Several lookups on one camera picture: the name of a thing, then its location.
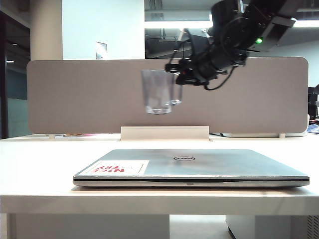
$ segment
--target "desk leg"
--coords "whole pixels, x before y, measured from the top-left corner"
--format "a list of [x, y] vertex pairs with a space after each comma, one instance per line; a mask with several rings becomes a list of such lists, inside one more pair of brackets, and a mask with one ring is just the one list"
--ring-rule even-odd
[[15, 214], [4, 214], [0, 216], [1, 239], [16, 239]]
[[169, 239], [169, 215], [16, 215], [17, 239]]

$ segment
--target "dell logo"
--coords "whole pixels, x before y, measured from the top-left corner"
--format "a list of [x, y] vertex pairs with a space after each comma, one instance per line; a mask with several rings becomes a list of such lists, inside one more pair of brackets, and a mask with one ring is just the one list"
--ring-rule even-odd
[[188, 156], [175, 157], [174, 159], [178, 160], [178, 161], [193, 161], [193, 160], [195, 160], [194, 157], [188, 157]]

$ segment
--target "air vent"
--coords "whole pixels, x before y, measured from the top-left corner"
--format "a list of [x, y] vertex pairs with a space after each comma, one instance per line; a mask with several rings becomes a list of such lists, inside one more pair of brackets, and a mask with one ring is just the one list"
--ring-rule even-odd
[[308, 216], [307, 239], [319, 239], [319, 216]]

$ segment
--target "desk divider panel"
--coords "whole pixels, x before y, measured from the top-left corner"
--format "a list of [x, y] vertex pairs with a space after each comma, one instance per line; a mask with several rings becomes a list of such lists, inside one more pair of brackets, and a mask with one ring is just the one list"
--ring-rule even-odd
[[163, 69], [167, 62], [31, 61], [30, 130], [119, 133], [121, 126], [209, 126], [215, 133], [293, 133], [307, 128], [308, 63], [302, 57], [248, 58], [220, 89], [186, 85], [183, 102], [172, 113], [147, 114], [141, 70]]

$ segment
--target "ceiling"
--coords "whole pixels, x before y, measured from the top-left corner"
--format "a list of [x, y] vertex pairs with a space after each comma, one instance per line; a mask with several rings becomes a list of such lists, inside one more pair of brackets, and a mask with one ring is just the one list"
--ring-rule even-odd
[[[217, 2], [219, 0], [145, 0], [145, 20], [209, 20], [210, 9]], [[250, 0], [243, 0], [244, 6], [249, 2]], [[319, 20], [319, 0], [304, 0], [295, 18], [297, 20]], [[179, 32], [179, 29], [146, 29], [146, 57], [170, 57]], [[319, 40], [319, 28], [290, 28], [280, 40], [279, 45], [285, 46], [314, 40]], [[181, 53], [176, 54], [176, 57], [181, 57]]]

